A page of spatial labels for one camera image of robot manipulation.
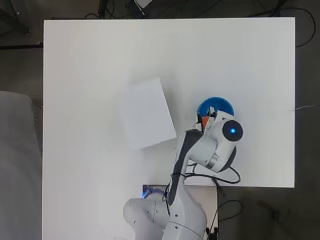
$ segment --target wire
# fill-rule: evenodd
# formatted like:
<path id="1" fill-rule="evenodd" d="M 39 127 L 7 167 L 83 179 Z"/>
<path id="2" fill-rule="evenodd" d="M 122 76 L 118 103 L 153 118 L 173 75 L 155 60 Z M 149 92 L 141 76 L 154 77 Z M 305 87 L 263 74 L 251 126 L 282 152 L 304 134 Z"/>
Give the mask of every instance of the wire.
<path id="1" fill-rule="evenodd" d="M 10 6 L 10 8 L 11 8 L 11 10 L 12 10 L 14 16 L 15 16 L 15 18 L 18 19 L 18 14 L 17 14 L 16 10 L 14 9 L 14 6 L 13 6 L 11 0 L 7 0 L 7 2 L 9 4 L 9 6 Z"/>
<path id="2" fill-rule="evenodd" d="M 168 183 L 168 185 L 166 186 L 166 188 L 164 190 L 164 194 L 162 195 L 162 201 L 166 201 L 167 212 L 168 212 L 168 215 L 170 216 L 170 210 L 169 210 L 168 198 L 167 198 L 169 185 L 170 185 L 170 183 Z"/>
<path id="3" fill-rule="evenodd" d="M 302 46 L 305 46 L 306 44 L 308 44 L 309 42 L 311 42 L 311 40 L 314 38 L 314 35 L 316 34 L 316 29 L 317 29 L 317 24 L 316 24 L 316 21 L 315 21 L 313 15 L 312 15 L 312 13 L 309 12 L 307 9 L 304 9 L 304 8 L 296 8 L 296 7 L 283 8 L 282 10 L 300 10 L 300 11 L 303 11 L 303 12 L 307 13 L 307 14 L 310 16 L 310 18 L 311 18 L 311 20 L 312 20 L 312 22 L 313 22 L 313 32 L 312 32 L 310 38 L 309 38 L 306 42 L 304 42 L 304 43 L 302 43 L 302 44 L 299 44 L 299 45 L 297 45 L 296 47 L 297 47 L 297 48 L 298 48 L 298 47 L 302 47 Z"/>
<path id="4" fill-rule="evenodd" d="M 100 17 L 97 15 L 97 14 L 95 14 L 95 13 L 88 13 L 87 15 L 85 15 L 83 18 L 87 18 L 87 17 L 90 17 L 90 16 L 94 16 L 94 17 L 96 17 L 96 18 L 99 18 L 100 19 Z"/>
<path id="5" fill-rule="evenodd" d="M 194 165 L 196 165 L 197 163 L 191 163 L 191 164 L 188 164 L 188 167 L 193 167 Z"/>
<path id="6" fill-rule="evenodd" d="M 266 7 L 262 4 L 260 0 L 256 0 L 256 2 L 260 5 L 263 10 L 266 10 Z"/>
<path id="7" fill-rule="evenodd" d="M 196 173 L 197 165 L 198 165 L 197 163 L 195 163 L 195 164 L 193 165 L 193 168 L 192 168 L 192 173 L 193 173 L 193 174 Z"/>
<path id="8" fill-rule="evenodd" d="M 198 13 L 196 16 L 194 16 L 194 18 L 197 18 L 203 14 L 205 14 L 206 12 L 209 12 L 211 9 L 213 9 L 215 6 L 217 6 L 219 3 L 221 3 L 223 0 L 217 0 L 216 2 L 214 2 L 211 6 L 209 6 L 207 9 L 203 10 L 202 12 Z"/>
<path id="9" fill-rule="evenodd" d="M 312 34 L 311 34 L 310 38 L 306 42 L 304 42 L 302 44 L 299 44 L 296 47 L 299 48 L 299 47 L 307 45 L 314 38 L 314 36 L 316 34 L 316 29 L 317 29 L 316 21 L 315 21 L 313 15 L 312 15 L 312 13 L 310 11 L 308 11 L 307 9 L 298 8 L 298 7 L 287 7 L 287 8 L 279 8 L 279 9 L 275 9 L 274 8 L 274 9 L 269 10 L 269 11 L 264 11 L 264 12 L 261 12 L 261 13 L 249 15 L 248 17 L 259 17 L 259 16 L 263 16 L 263 15 L 266 15 L 266 14 L 271 14 L 270 17 L 273 17 L 273 16 L 275 16 L 276 13 L 281 13 L 281 11 L 286 11 L 286 10 L 299 10 L 299 11 L 303 11 L 303 12 L 307 13 L 310 16 L 310 18 L 312 20 L 312 23 L 313 23 Z"/>
<path id="10" fill-rule="evenodd" d="M 153 18 L 159 18 L 161 15 L 163 15 L 166 11 L 168 11 L 169 9 L 177 6 L 177 5 L 180 5 L 180 4 L 185 4 L 187 3 L 189 0 L 185 0 L 183 2 L 177 2 L 177 3 L 173 3 L 171 4 L 170 6 L 166 7 L 160 14 L 158 14 L 157 16 L 153 17 Z"/>
<path id="11" fill-rule="evenodd" d="M 320 108 L 320 104 L 305 105 L 305 106 L 297 107 L 294 109 L 294 111 L 298 111 L 298 110 L 306 109 L 306 108 Z"/>
<path id="12" fill-rule="evenodd" d="M 211 176 L 211 175 L 207 175 L 207 174 L 201 174 L 201 173 L 188 173 L 186 174 L 186 179 L 190 178 L 190 177 L 206 177 L 206 178 L 210 178 L 210 179 L 214 179 L 216 181 L 220 181 L 220 182 L 224 182 L 224 183 L 229 183 L 229 184 L 237 184 L 239 182 L 241 182 L 241 176 L 240 174 L 233 168 L 233 167 L 229 167 L 238 177 L 238 180 L 236 181 L 229 181 L 229 180 L 225 180 L 222 178 L 218 178 L 216 176 Z"/>
<path id="13" fill-rule="evenodd" d="M 234 214 L 234 215 L 232 215 L 232 216 L 230 216 L 230 217 L 223 218 L 223 219 L 219 220 L 218 222 L 221 223 L 221 222 L 223 222 L 223 221 L 226 221 L 226 220 L 235 218 L 235 217 L 239 216 L 239 215 L 242 213 L 242 211 L 243 211 L 243 204 L 242 204 L 242 202 L 239 201 L 239 200 L 228 200 L 228 201 L 220 204 L 219 207 L 217 208 L 216 212 L 214 213 L 214 217 L 213 217 L 213 220 L 212 220 L 212 223 L 211 223 L 211 226 L 210 226 L 210 230 L 209 230 L 209 233 L 210 233 L 210 234 L 211 234 L 211 231 L 212 231 L 212 228 L 213 228 L 213 224 L 214 224 L 214 221 L 216 220 L 216 217 L 217 217 L 217 214 L 218 214 L 219 209 L 220 209 L 221 207 L 223 207 L 224 205 L 226 205 L 226 204 L 228 204 L 228 203 L 232 203 L 232 202 L 239 203 L 239 205 L 240 205 L 240 210 L 239 210 L 239 212 L 237 212 L 236 214 Z"/>
<path id="14" fill-rule="evenodd" d="M 40 42 L 38 44 L 33 44 L 33 45 L 0 46 L 0 50 L 19 50 L 19 49 L 31 49 L 31 48 L 43 48 L 43 43 Z"/>

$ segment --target dark floor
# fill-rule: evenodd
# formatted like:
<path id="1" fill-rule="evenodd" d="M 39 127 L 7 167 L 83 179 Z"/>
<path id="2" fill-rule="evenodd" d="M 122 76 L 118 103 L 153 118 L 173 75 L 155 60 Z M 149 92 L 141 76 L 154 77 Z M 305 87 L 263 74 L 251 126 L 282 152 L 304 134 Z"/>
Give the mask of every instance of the dark floor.
<path id="1" fill-rule="evenodd" d="M 115 0 L 115 16 L 128 14 L 125 7 L 128 1 Z M 42 41 L 44 19 L 79 18 L 89 12 L 97 12 L 98 6 L 98 0 L 12 0 L 12 2 L 20 12 L 20 19 L 30 26 L 32 34 L 21 36 L 12 32 L 0 35 L 1 45 L 34 44 Z M 154 0 L 147 7 L 147 11 L 151 18 L 192 18 L 212 3 L 213 0 Z M 244 17 L 268 10 L 275 4 L 275 0 L 225 0 L 201 17 Z M 287 6 L 310 10 L 320 26 L 319 1 L 289 0 Z M 0 7 L 10 10 L 7 0 L 0 0 Z M 312 33 L 312 22 L 308 16 L 297 11 L 286 11 L 283 14 L 297 17 L 297 44 L 308 39 Z M 6 26 L 0 25 L 0 32 L 6 29 L 8 29 Z M 308 45 L 296 50 L 296 106 L 320 103 L 319 34 L 317 32 Z M 41 103 L 42 54 L 41 49 L 1 51 L 0 90 L 24 93 Z M 294 189 L 225 188 L 227 196 L 220 198 L 219 202 L 240 199 L 244 204 L 244 210 L 239 217 L 221 222 L 220 239 L 320 239 L 319 122 L 320 110 L 317 108 L 296 112 Z M 272 215 L 272 209 L 274 212 L 278 211 L 278 214 Z M 223 208 L 219 212 L 219 218 L 230 216 L 236 210 L 235 205 Z"/>

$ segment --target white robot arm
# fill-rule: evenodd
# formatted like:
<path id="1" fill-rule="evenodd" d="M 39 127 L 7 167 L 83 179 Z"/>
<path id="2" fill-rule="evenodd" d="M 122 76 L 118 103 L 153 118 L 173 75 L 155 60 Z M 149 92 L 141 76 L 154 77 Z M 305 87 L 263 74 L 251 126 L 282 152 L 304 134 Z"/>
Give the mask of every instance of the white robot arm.
<path id="1" fill-rule="evenodd" d="M 221 111 L 209 118 L 204 132 L 186 131 L 179 141 L 167 202 L 130 199 L 124 208 L 125 220 L 135 229 L 136 240 L 202 240 L 207 219 L 184 187 L 188 162 L 192 160 L 214 172 L 223 171 L 232 164 L 242 135 L 241 125 Z"/>

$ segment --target gray fabric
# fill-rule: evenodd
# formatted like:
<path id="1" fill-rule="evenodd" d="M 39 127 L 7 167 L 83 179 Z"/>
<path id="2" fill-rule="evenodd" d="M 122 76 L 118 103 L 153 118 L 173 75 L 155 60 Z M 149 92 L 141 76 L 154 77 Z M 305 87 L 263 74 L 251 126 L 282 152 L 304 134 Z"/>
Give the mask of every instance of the gray fabric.
<path id="1" fill-rule="evenodd" d="M 30 98 L 0 92 L 0 239 L 41 239 L 41 171 Z"/>

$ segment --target white tabletop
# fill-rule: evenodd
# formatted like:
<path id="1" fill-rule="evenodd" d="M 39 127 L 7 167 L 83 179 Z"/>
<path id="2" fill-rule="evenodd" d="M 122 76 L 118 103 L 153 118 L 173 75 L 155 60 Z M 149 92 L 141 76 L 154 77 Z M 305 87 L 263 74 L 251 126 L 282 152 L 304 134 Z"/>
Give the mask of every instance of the white tabletop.
<path id="1" fill-rule="evenodd" d="M 176 140 L 132 151 L 121 128 L 128 84 L 154 76 L 177 135 L 206 98 L 231 102 L 245 132 L 240 186 L 293 187 L 294 28 L 293 18 L 46 21 L 43 239 L 131 239 L 124 203 L 142 184 L 167 184 L 175 158 Z"/>

